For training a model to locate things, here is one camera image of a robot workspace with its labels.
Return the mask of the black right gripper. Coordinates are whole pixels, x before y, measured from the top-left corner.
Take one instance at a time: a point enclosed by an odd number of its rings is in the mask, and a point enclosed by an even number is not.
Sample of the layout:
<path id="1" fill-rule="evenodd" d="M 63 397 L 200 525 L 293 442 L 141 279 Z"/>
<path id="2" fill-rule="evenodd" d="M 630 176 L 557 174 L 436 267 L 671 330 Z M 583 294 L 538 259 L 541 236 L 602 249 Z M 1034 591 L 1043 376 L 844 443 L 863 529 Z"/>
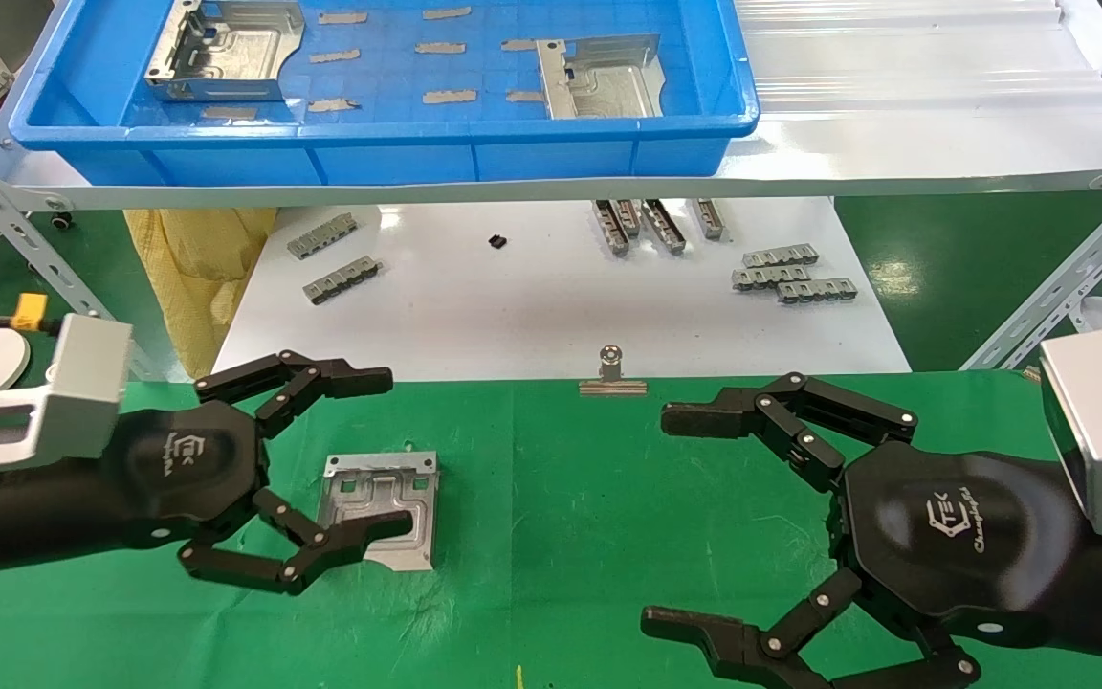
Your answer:
<path id="1" fill-rule="evenodd" d="M 844 455 L 815 426 L 876 448 L 910 442 L 917 415 L 801 372 L 760 388 L 723 388 L 707 403 L 662 407 L 665 434 L 755 437 L 810 488 L 841 485 L 836 548 L 845 568 L 769 631 L 648 606 L 644 635 L 695 646 L 717 678 L 760 688 L 968 688 L 982 668 L 950 635 L 1005 647 L 1058 644 L 1067 568 L 1085 536 L 1059 463 L 878 448 L 844 472 Z M 922 659 L 834 679 L 815 672 L 801 650 L 854 601 L 893 635 L 912 637 Z"/>

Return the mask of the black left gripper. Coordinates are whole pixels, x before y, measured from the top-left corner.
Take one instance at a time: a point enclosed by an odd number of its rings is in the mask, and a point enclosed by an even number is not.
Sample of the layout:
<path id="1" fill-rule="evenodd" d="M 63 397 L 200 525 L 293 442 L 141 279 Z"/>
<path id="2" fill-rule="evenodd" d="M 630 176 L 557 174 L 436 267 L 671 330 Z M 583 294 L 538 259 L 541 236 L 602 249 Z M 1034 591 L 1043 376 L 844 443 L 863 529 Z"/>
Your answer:
<path id="1" fill-rule="evenodd" d="M 279 437 L 321 398 L 385 395 L 393 387 L 389 367 L 356 369 L 345 359 L 280 349 L 196 380 L 202 405 L 195 409 L 120 415 L 100 469 L 111 488 L 115 543 L 152 549 L 192 540 L 179 550 L 187 575 L 285 596 L 303 593 L 329 568 L 361 562 L 372 543 L 410 532 L 414 515 L 398 510 L 320 526 L 264 488 L 270 459 L 262 437 Z M 263 392 L 253 418 L 231 406 Z M 296 546 L 295 553 L 280 560 L 210 545 L 253 515 Z"/>

